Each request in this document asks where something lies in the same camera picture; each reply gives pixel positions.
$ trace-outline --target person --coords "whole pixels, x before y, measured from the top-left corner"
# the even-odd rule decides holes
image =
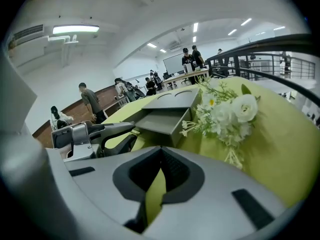
[[[191,54],[189,54],[188,48],[183,48],[182,51],[183,51],[182,65],[184,69],[185,70],[187,69],[187,64],[191,64],[192,71],[195,71],[196,70],[194,65],[195,58]],[[189,77],[189,81],[191,82],[192,85],[196,83],[196,79],[194,76]]]
[[[290,55],[284,51],[282,53],[282,61],[284,62],[284,75],[289,75],[289,73],[291,72],[291,70],[289,69],[291,67],[291,58]]]
[[[161,85],[161,79],[158,76],[158,73],[153,71],[152,69],[150,70],[150,78],[153,78],[154,83],[158,87],[158,90],[162,90],[162,85]]]
[[[135,91],[133,89],[132,84],[131,84],[132,87],[129,86],[128,84],[126,86],[127,82],[121,80],[121,78],[116,78],[114,82],[120,89],[120,96],[126,95],[131,102],[134,102],[136,100]]]
[[[58,112],[58,109],[56,106],[51,107],[51,119],[49,121],[50,121],[52,131],[55,131],[62,127],[70,125],[73,122],[73,120],[74,118],[72,116],[67,116],[61,111]]]
[[[219,49],[217,54],[220,54],[220,53],[222,53],[222,49]],[[225,65],[224,60],[221,57],[218,58],[218,65],[220,65],[220,66]]]
[[[146,88],[148,90],[146,92],[146,96],[151,96],[151,95],[157,94],[157,92],[156,92],[156,84],[153,81],[151,81],[149,77],[146,77],[145,80],[146,80],[145,86],[146,86]]]
[[[97,95],[92,90],[87,89],[87,85],[84,82],[79,84],[79,91],[81,92],[83,103],[86,105],[92,119],[96,124],[101,124],[107,118],[99,105]]]
[[[63,128],[63,127],[68,126],[69,124],[68,124],[67,122],[65,122],[65,121],[58,120],[58,121],[56,122],[56,125],[57,125],[58,129],[61,129],[61,128]]]
[[[196,45],[192,45],[192,50],[193,50],[192,56],[195,59],[197,67],[200,67],[200,69],[203,69],[205,61],[202,58],[201,53],[198,51],[197,46]]]

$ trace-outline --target metal railing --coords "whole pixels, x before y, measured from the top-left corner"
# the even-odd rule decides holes
[[[304,54],[318,56],[316,52],[316,47],[312,42],[312,38],[310,34],[284,35],[284,36],[278,36],[278,37],[273,37],[273,38],[268,38],[268,39],[248,43],[208,58],[206,61],[209,65],[209,74],[211,76],[217,76],[222,78],[226,78],[227,76],[237,76],[237,77],[244,77],[249,80],[271,79],[289,88],[294,89],[298,93],[302,94],[303,96],[311,100],[318,107],[320,107],[320,98],[316,94],[304,88],[303,86],[286,79],[286,78],[292,78],[291,77],[292,73],[300,74],[298,78],[301,78],[301,79],[303,77],[308,77],[307,79],[314,79],[316,65],[311,61],[307,61],[307,60],[296,58],[296,57],[290,57],[291,62],[292,62],[292,59],[298,60],[299,62],[294,62],[293,65],[300,63],[300,67],[294,66],[293,71],[291,71],[290,73],[288,71],[284,72],[282,75],[281,73],[283,72],[283,70],[281,68],[280,70],[276,70],[277,65],[275,63],[276,62],[275,58],[276,57],[285,58],[288,56],[272,54],[272,53],[259,53],[259,52],[278,52],[278,51],[289,51],[289,52],[297,52],[297,53],[304,53]],[[254,66],[250,65],[250,62],[255,60],[252,60],[252,59],[249,60],[248,58],[251,55],[257,56],[259,54],[263,56],[265,55],[271,56],[271,60],[268,60],[268,63],[271,63],[272,65],[271,70],[266,70],[266,71],[256,70]],[[240,61],[239,57],[242,57],[242,56],[244,56],[246,59],[243,61]],[[212,61],[221,62],[221,59],[224,59],[224,62],[225,62],[223,66],[212,65]]]
[[[263,57],[263,59],[248,59],[249,57]],[[314,79],[316,73],[316,64],[314,62],[282,54],[249,53],[244,59],[242,57],[239,58],[239,64],[241,68],[291,79]],[[234,68],[235,62],[233,60],[229,61],[228,66]]]

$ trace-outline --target yellow-green tablecloth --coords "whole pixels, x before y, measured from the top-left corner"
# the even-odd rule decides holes
[[[253,95],[261,96],[255,128],[241,146],[245,157],[243,170],[273,191],[288,207],[305,199],[320,169],[320,131],[293,104],[275,92],[240,77],[220,81],[225,81],[239,95],[241,84],[245,84]],[[196,87],[192,85],[183,89]],[[158,95],[127,104],[104,123],[125,120]],[[106,147],[115,147],[128,134],[109,140]],[[156,139],[146,141],[140,135],[133,151],[157,145]],[[226,157],[226,148],[219,141],[199,133],[182,137],[177,148],[218,160]],[[159,204],[165,192],[165,178],[160,172],[146,196],[148,221],[160,210]]]

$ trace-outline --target man in black shirt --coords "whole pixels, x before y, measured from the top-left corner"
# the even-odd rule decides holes
[[[202,58],[201,53],[198,51],[197,46],[192,45],[192,50],[193,50],[192,56],[194,57],[197,66],[200,67],[200,69],[203,69],[205,61]]]
[[[195,71],[195,65],[194,65],[194,62],[195,62],[195,58],[189,54],[189,51],[188,51],[188,48],[183,48],[183,54],[184,56],[182,57],[182,65],[184,67],[184,69],[186,70],[187,69],[187,64],[191,64],[191,67],[192,67],[192,71]],[[196,79],[194,76],[192,77],[189,77],[189,81],[191,82],[192,85],[194,85],[196,83]]]
[[[145,80],[146,80],[145,86],[146,86],[146,88],[148,90],[147,93],[146,93],[146,96],[151,96],[151,95],[157,94],[157,92],[156,92],[156,88],[157,88],[156,84],[153,81],[151,81],[149,79],[149,77],[146,77]]]

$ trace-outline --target white flower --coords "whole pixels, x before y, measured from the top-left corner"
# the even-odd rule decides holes
[[[216,134],[220,135],[221,134],[221,125],[219,123],[216,123],[216,122],[213,123],[211,125],[210,131],[212,133],[216,133]]]
[[[227,126],[231,124],[234,117],[234,112],[232,110],[231,104],[223,101],[213,108],[211,116],[221,125]]]
[[[244,139],[251,134],[251,125],[247,122],[240,125],[240,136]]]
[[[216,97],[212,93],[204,93],[202,96],[202,108],[212,109],[216,105]]]
[[[180,131],[180,133],[184,136],[184,137],[188,137],[188,132],[186,130]]]
[[[239,123],[251,121],[258,112],[256,97],[251,94],[236,97],[231,106]]]
[[[188,128],[187,122],[184,121],[184,120],[182,121],[182,128],[183,128],[183,129]]]

